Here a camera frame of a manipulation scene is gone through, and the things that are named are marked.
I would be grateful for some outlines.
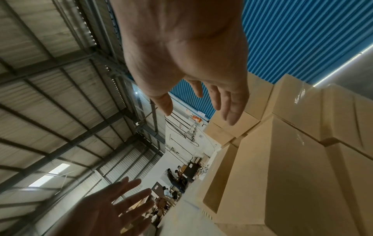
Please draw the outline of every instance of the blue corrugated wall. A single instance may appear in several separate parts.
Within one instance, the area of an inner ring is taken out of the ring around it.
[[[248,71],[271,83],[288,73],[315,84],[373,43],[373,0],[247,0],[242,25]],[[185,81],[171,93],[214,114],[205,87],[200,99]]]

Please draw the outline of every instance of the stacked cardboard box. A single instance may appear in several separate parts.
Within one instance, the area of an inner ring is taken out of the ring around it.
[[[218,112],[211,119],[229,136],[219,143],[220,159],[230,161],[214,161],[207,172],[201,208],[228,236],[373,236],[373,101],[290,75],[262,92],[265,99],[253,95],[259,78],[248,78],[252,94],[239,126],[229,128]],[[237,154],[226,155],[232,148]]]

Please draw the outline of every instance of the fluorescent light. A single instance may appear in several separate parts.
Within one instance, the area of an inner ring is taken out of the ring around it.
[[[51,178],[53,178],[53,176],[44,175],[43,177],[41,177],[37,181],[30,184],[29,187],[40,187],[43,184],[45,184],[46,182],[48,182],[49,180],[51,180]]]
[[[61,173],[63,170],[65,170],[66,168],[68,168],[69,166],[70,165],[68,165],[68,164],[62,163],[59,166],[57,166],[56,168],[49,171],[49,174],[57,175],[57,174]],[[53,178],[53,176],[44,175],[43,177],[41,177],[37,181],[30,184],[29,187],[40,187],[43,184],[45,184],[46,182],[50,181],[52,178]]]
[[[314,87],[317,87],[319,84],[321,84],[322,82],[324,82],[326,79],[330,78],[332,75],[334,75],[336,72],[338,72],[339,70],[341,70],[343,67],[347,66],[348,64],[350,64],[352,61],[356,60],[359,56],[363,55],[364,53],[368,52],[370,49],[373,48],[373,44],[370,45],[369,47],[367,47],[366,49],[364,49],[363,51],[361,51],[360,53],[358,53],[357,55],[355,55],[353,58],[349,59],[346,63],[344,63],[343,65],[341,65],[339,68],[337,68],[335,71],[331,72],[329,75],[327,75],[325,78],[323,78],[322,80],[320,80],[319,82],[317,82]]]
[[[49,171],[49,173],[50,174],[58,175],[59,173],[61,173],[63,170],[65,170],[69,166],[70,165],[63,163],[63,164],[57,166],[56,168],[52,169],[51,171]]]

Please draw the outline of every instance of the hand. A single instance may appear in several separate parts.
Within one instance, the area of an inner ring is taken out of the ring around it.
[[[228,124],[249,98],[248,46],[242,0],[111,0],[124,57],[139,88],[170,115],[168,91],[185,79],[197,97],[202,84]]]
[[[68,212],[58,222],[56,228],[49,235],[53,236],[117,236],[124,226],[130,224],[154,206],[149,201],[129,212],[128,208],[149,196],[150,189],[142,190],[123,201],[113,205],[112,202],[124,193],[140,185],[141,180],[128,182],[125,177],[121,182],[112,184],[79,202],[72,211]],[[148,218],[131,228],[122,236],[140,235],[150,225]]]

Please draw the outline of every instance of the floor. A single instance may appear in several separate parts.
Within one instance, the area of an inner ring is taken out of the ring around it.
[[[177,205],[164,216],[159,224],[158,236],[226,236],[195,206],[194,194],[200,183],[196,180],[190,184]]]

